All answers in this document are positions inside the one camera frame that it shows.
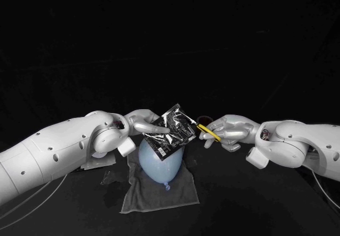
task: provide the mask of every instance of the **plastic bag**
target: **plastic bag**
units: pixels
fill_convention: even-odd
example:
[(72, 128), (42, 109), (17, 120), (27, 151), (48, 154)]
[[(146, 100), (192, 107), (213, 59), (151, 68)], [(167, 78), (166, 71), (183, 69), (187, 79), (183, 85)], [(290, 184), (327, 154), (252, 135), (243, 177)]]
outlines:
[(153, 122), (153, 125), (170, 129), (169, 134), (143, 133), (144, 139), (161, 160), (196, 138), (189, 120), (179, 111), (183, 112), (180, 105), (176, 104)]

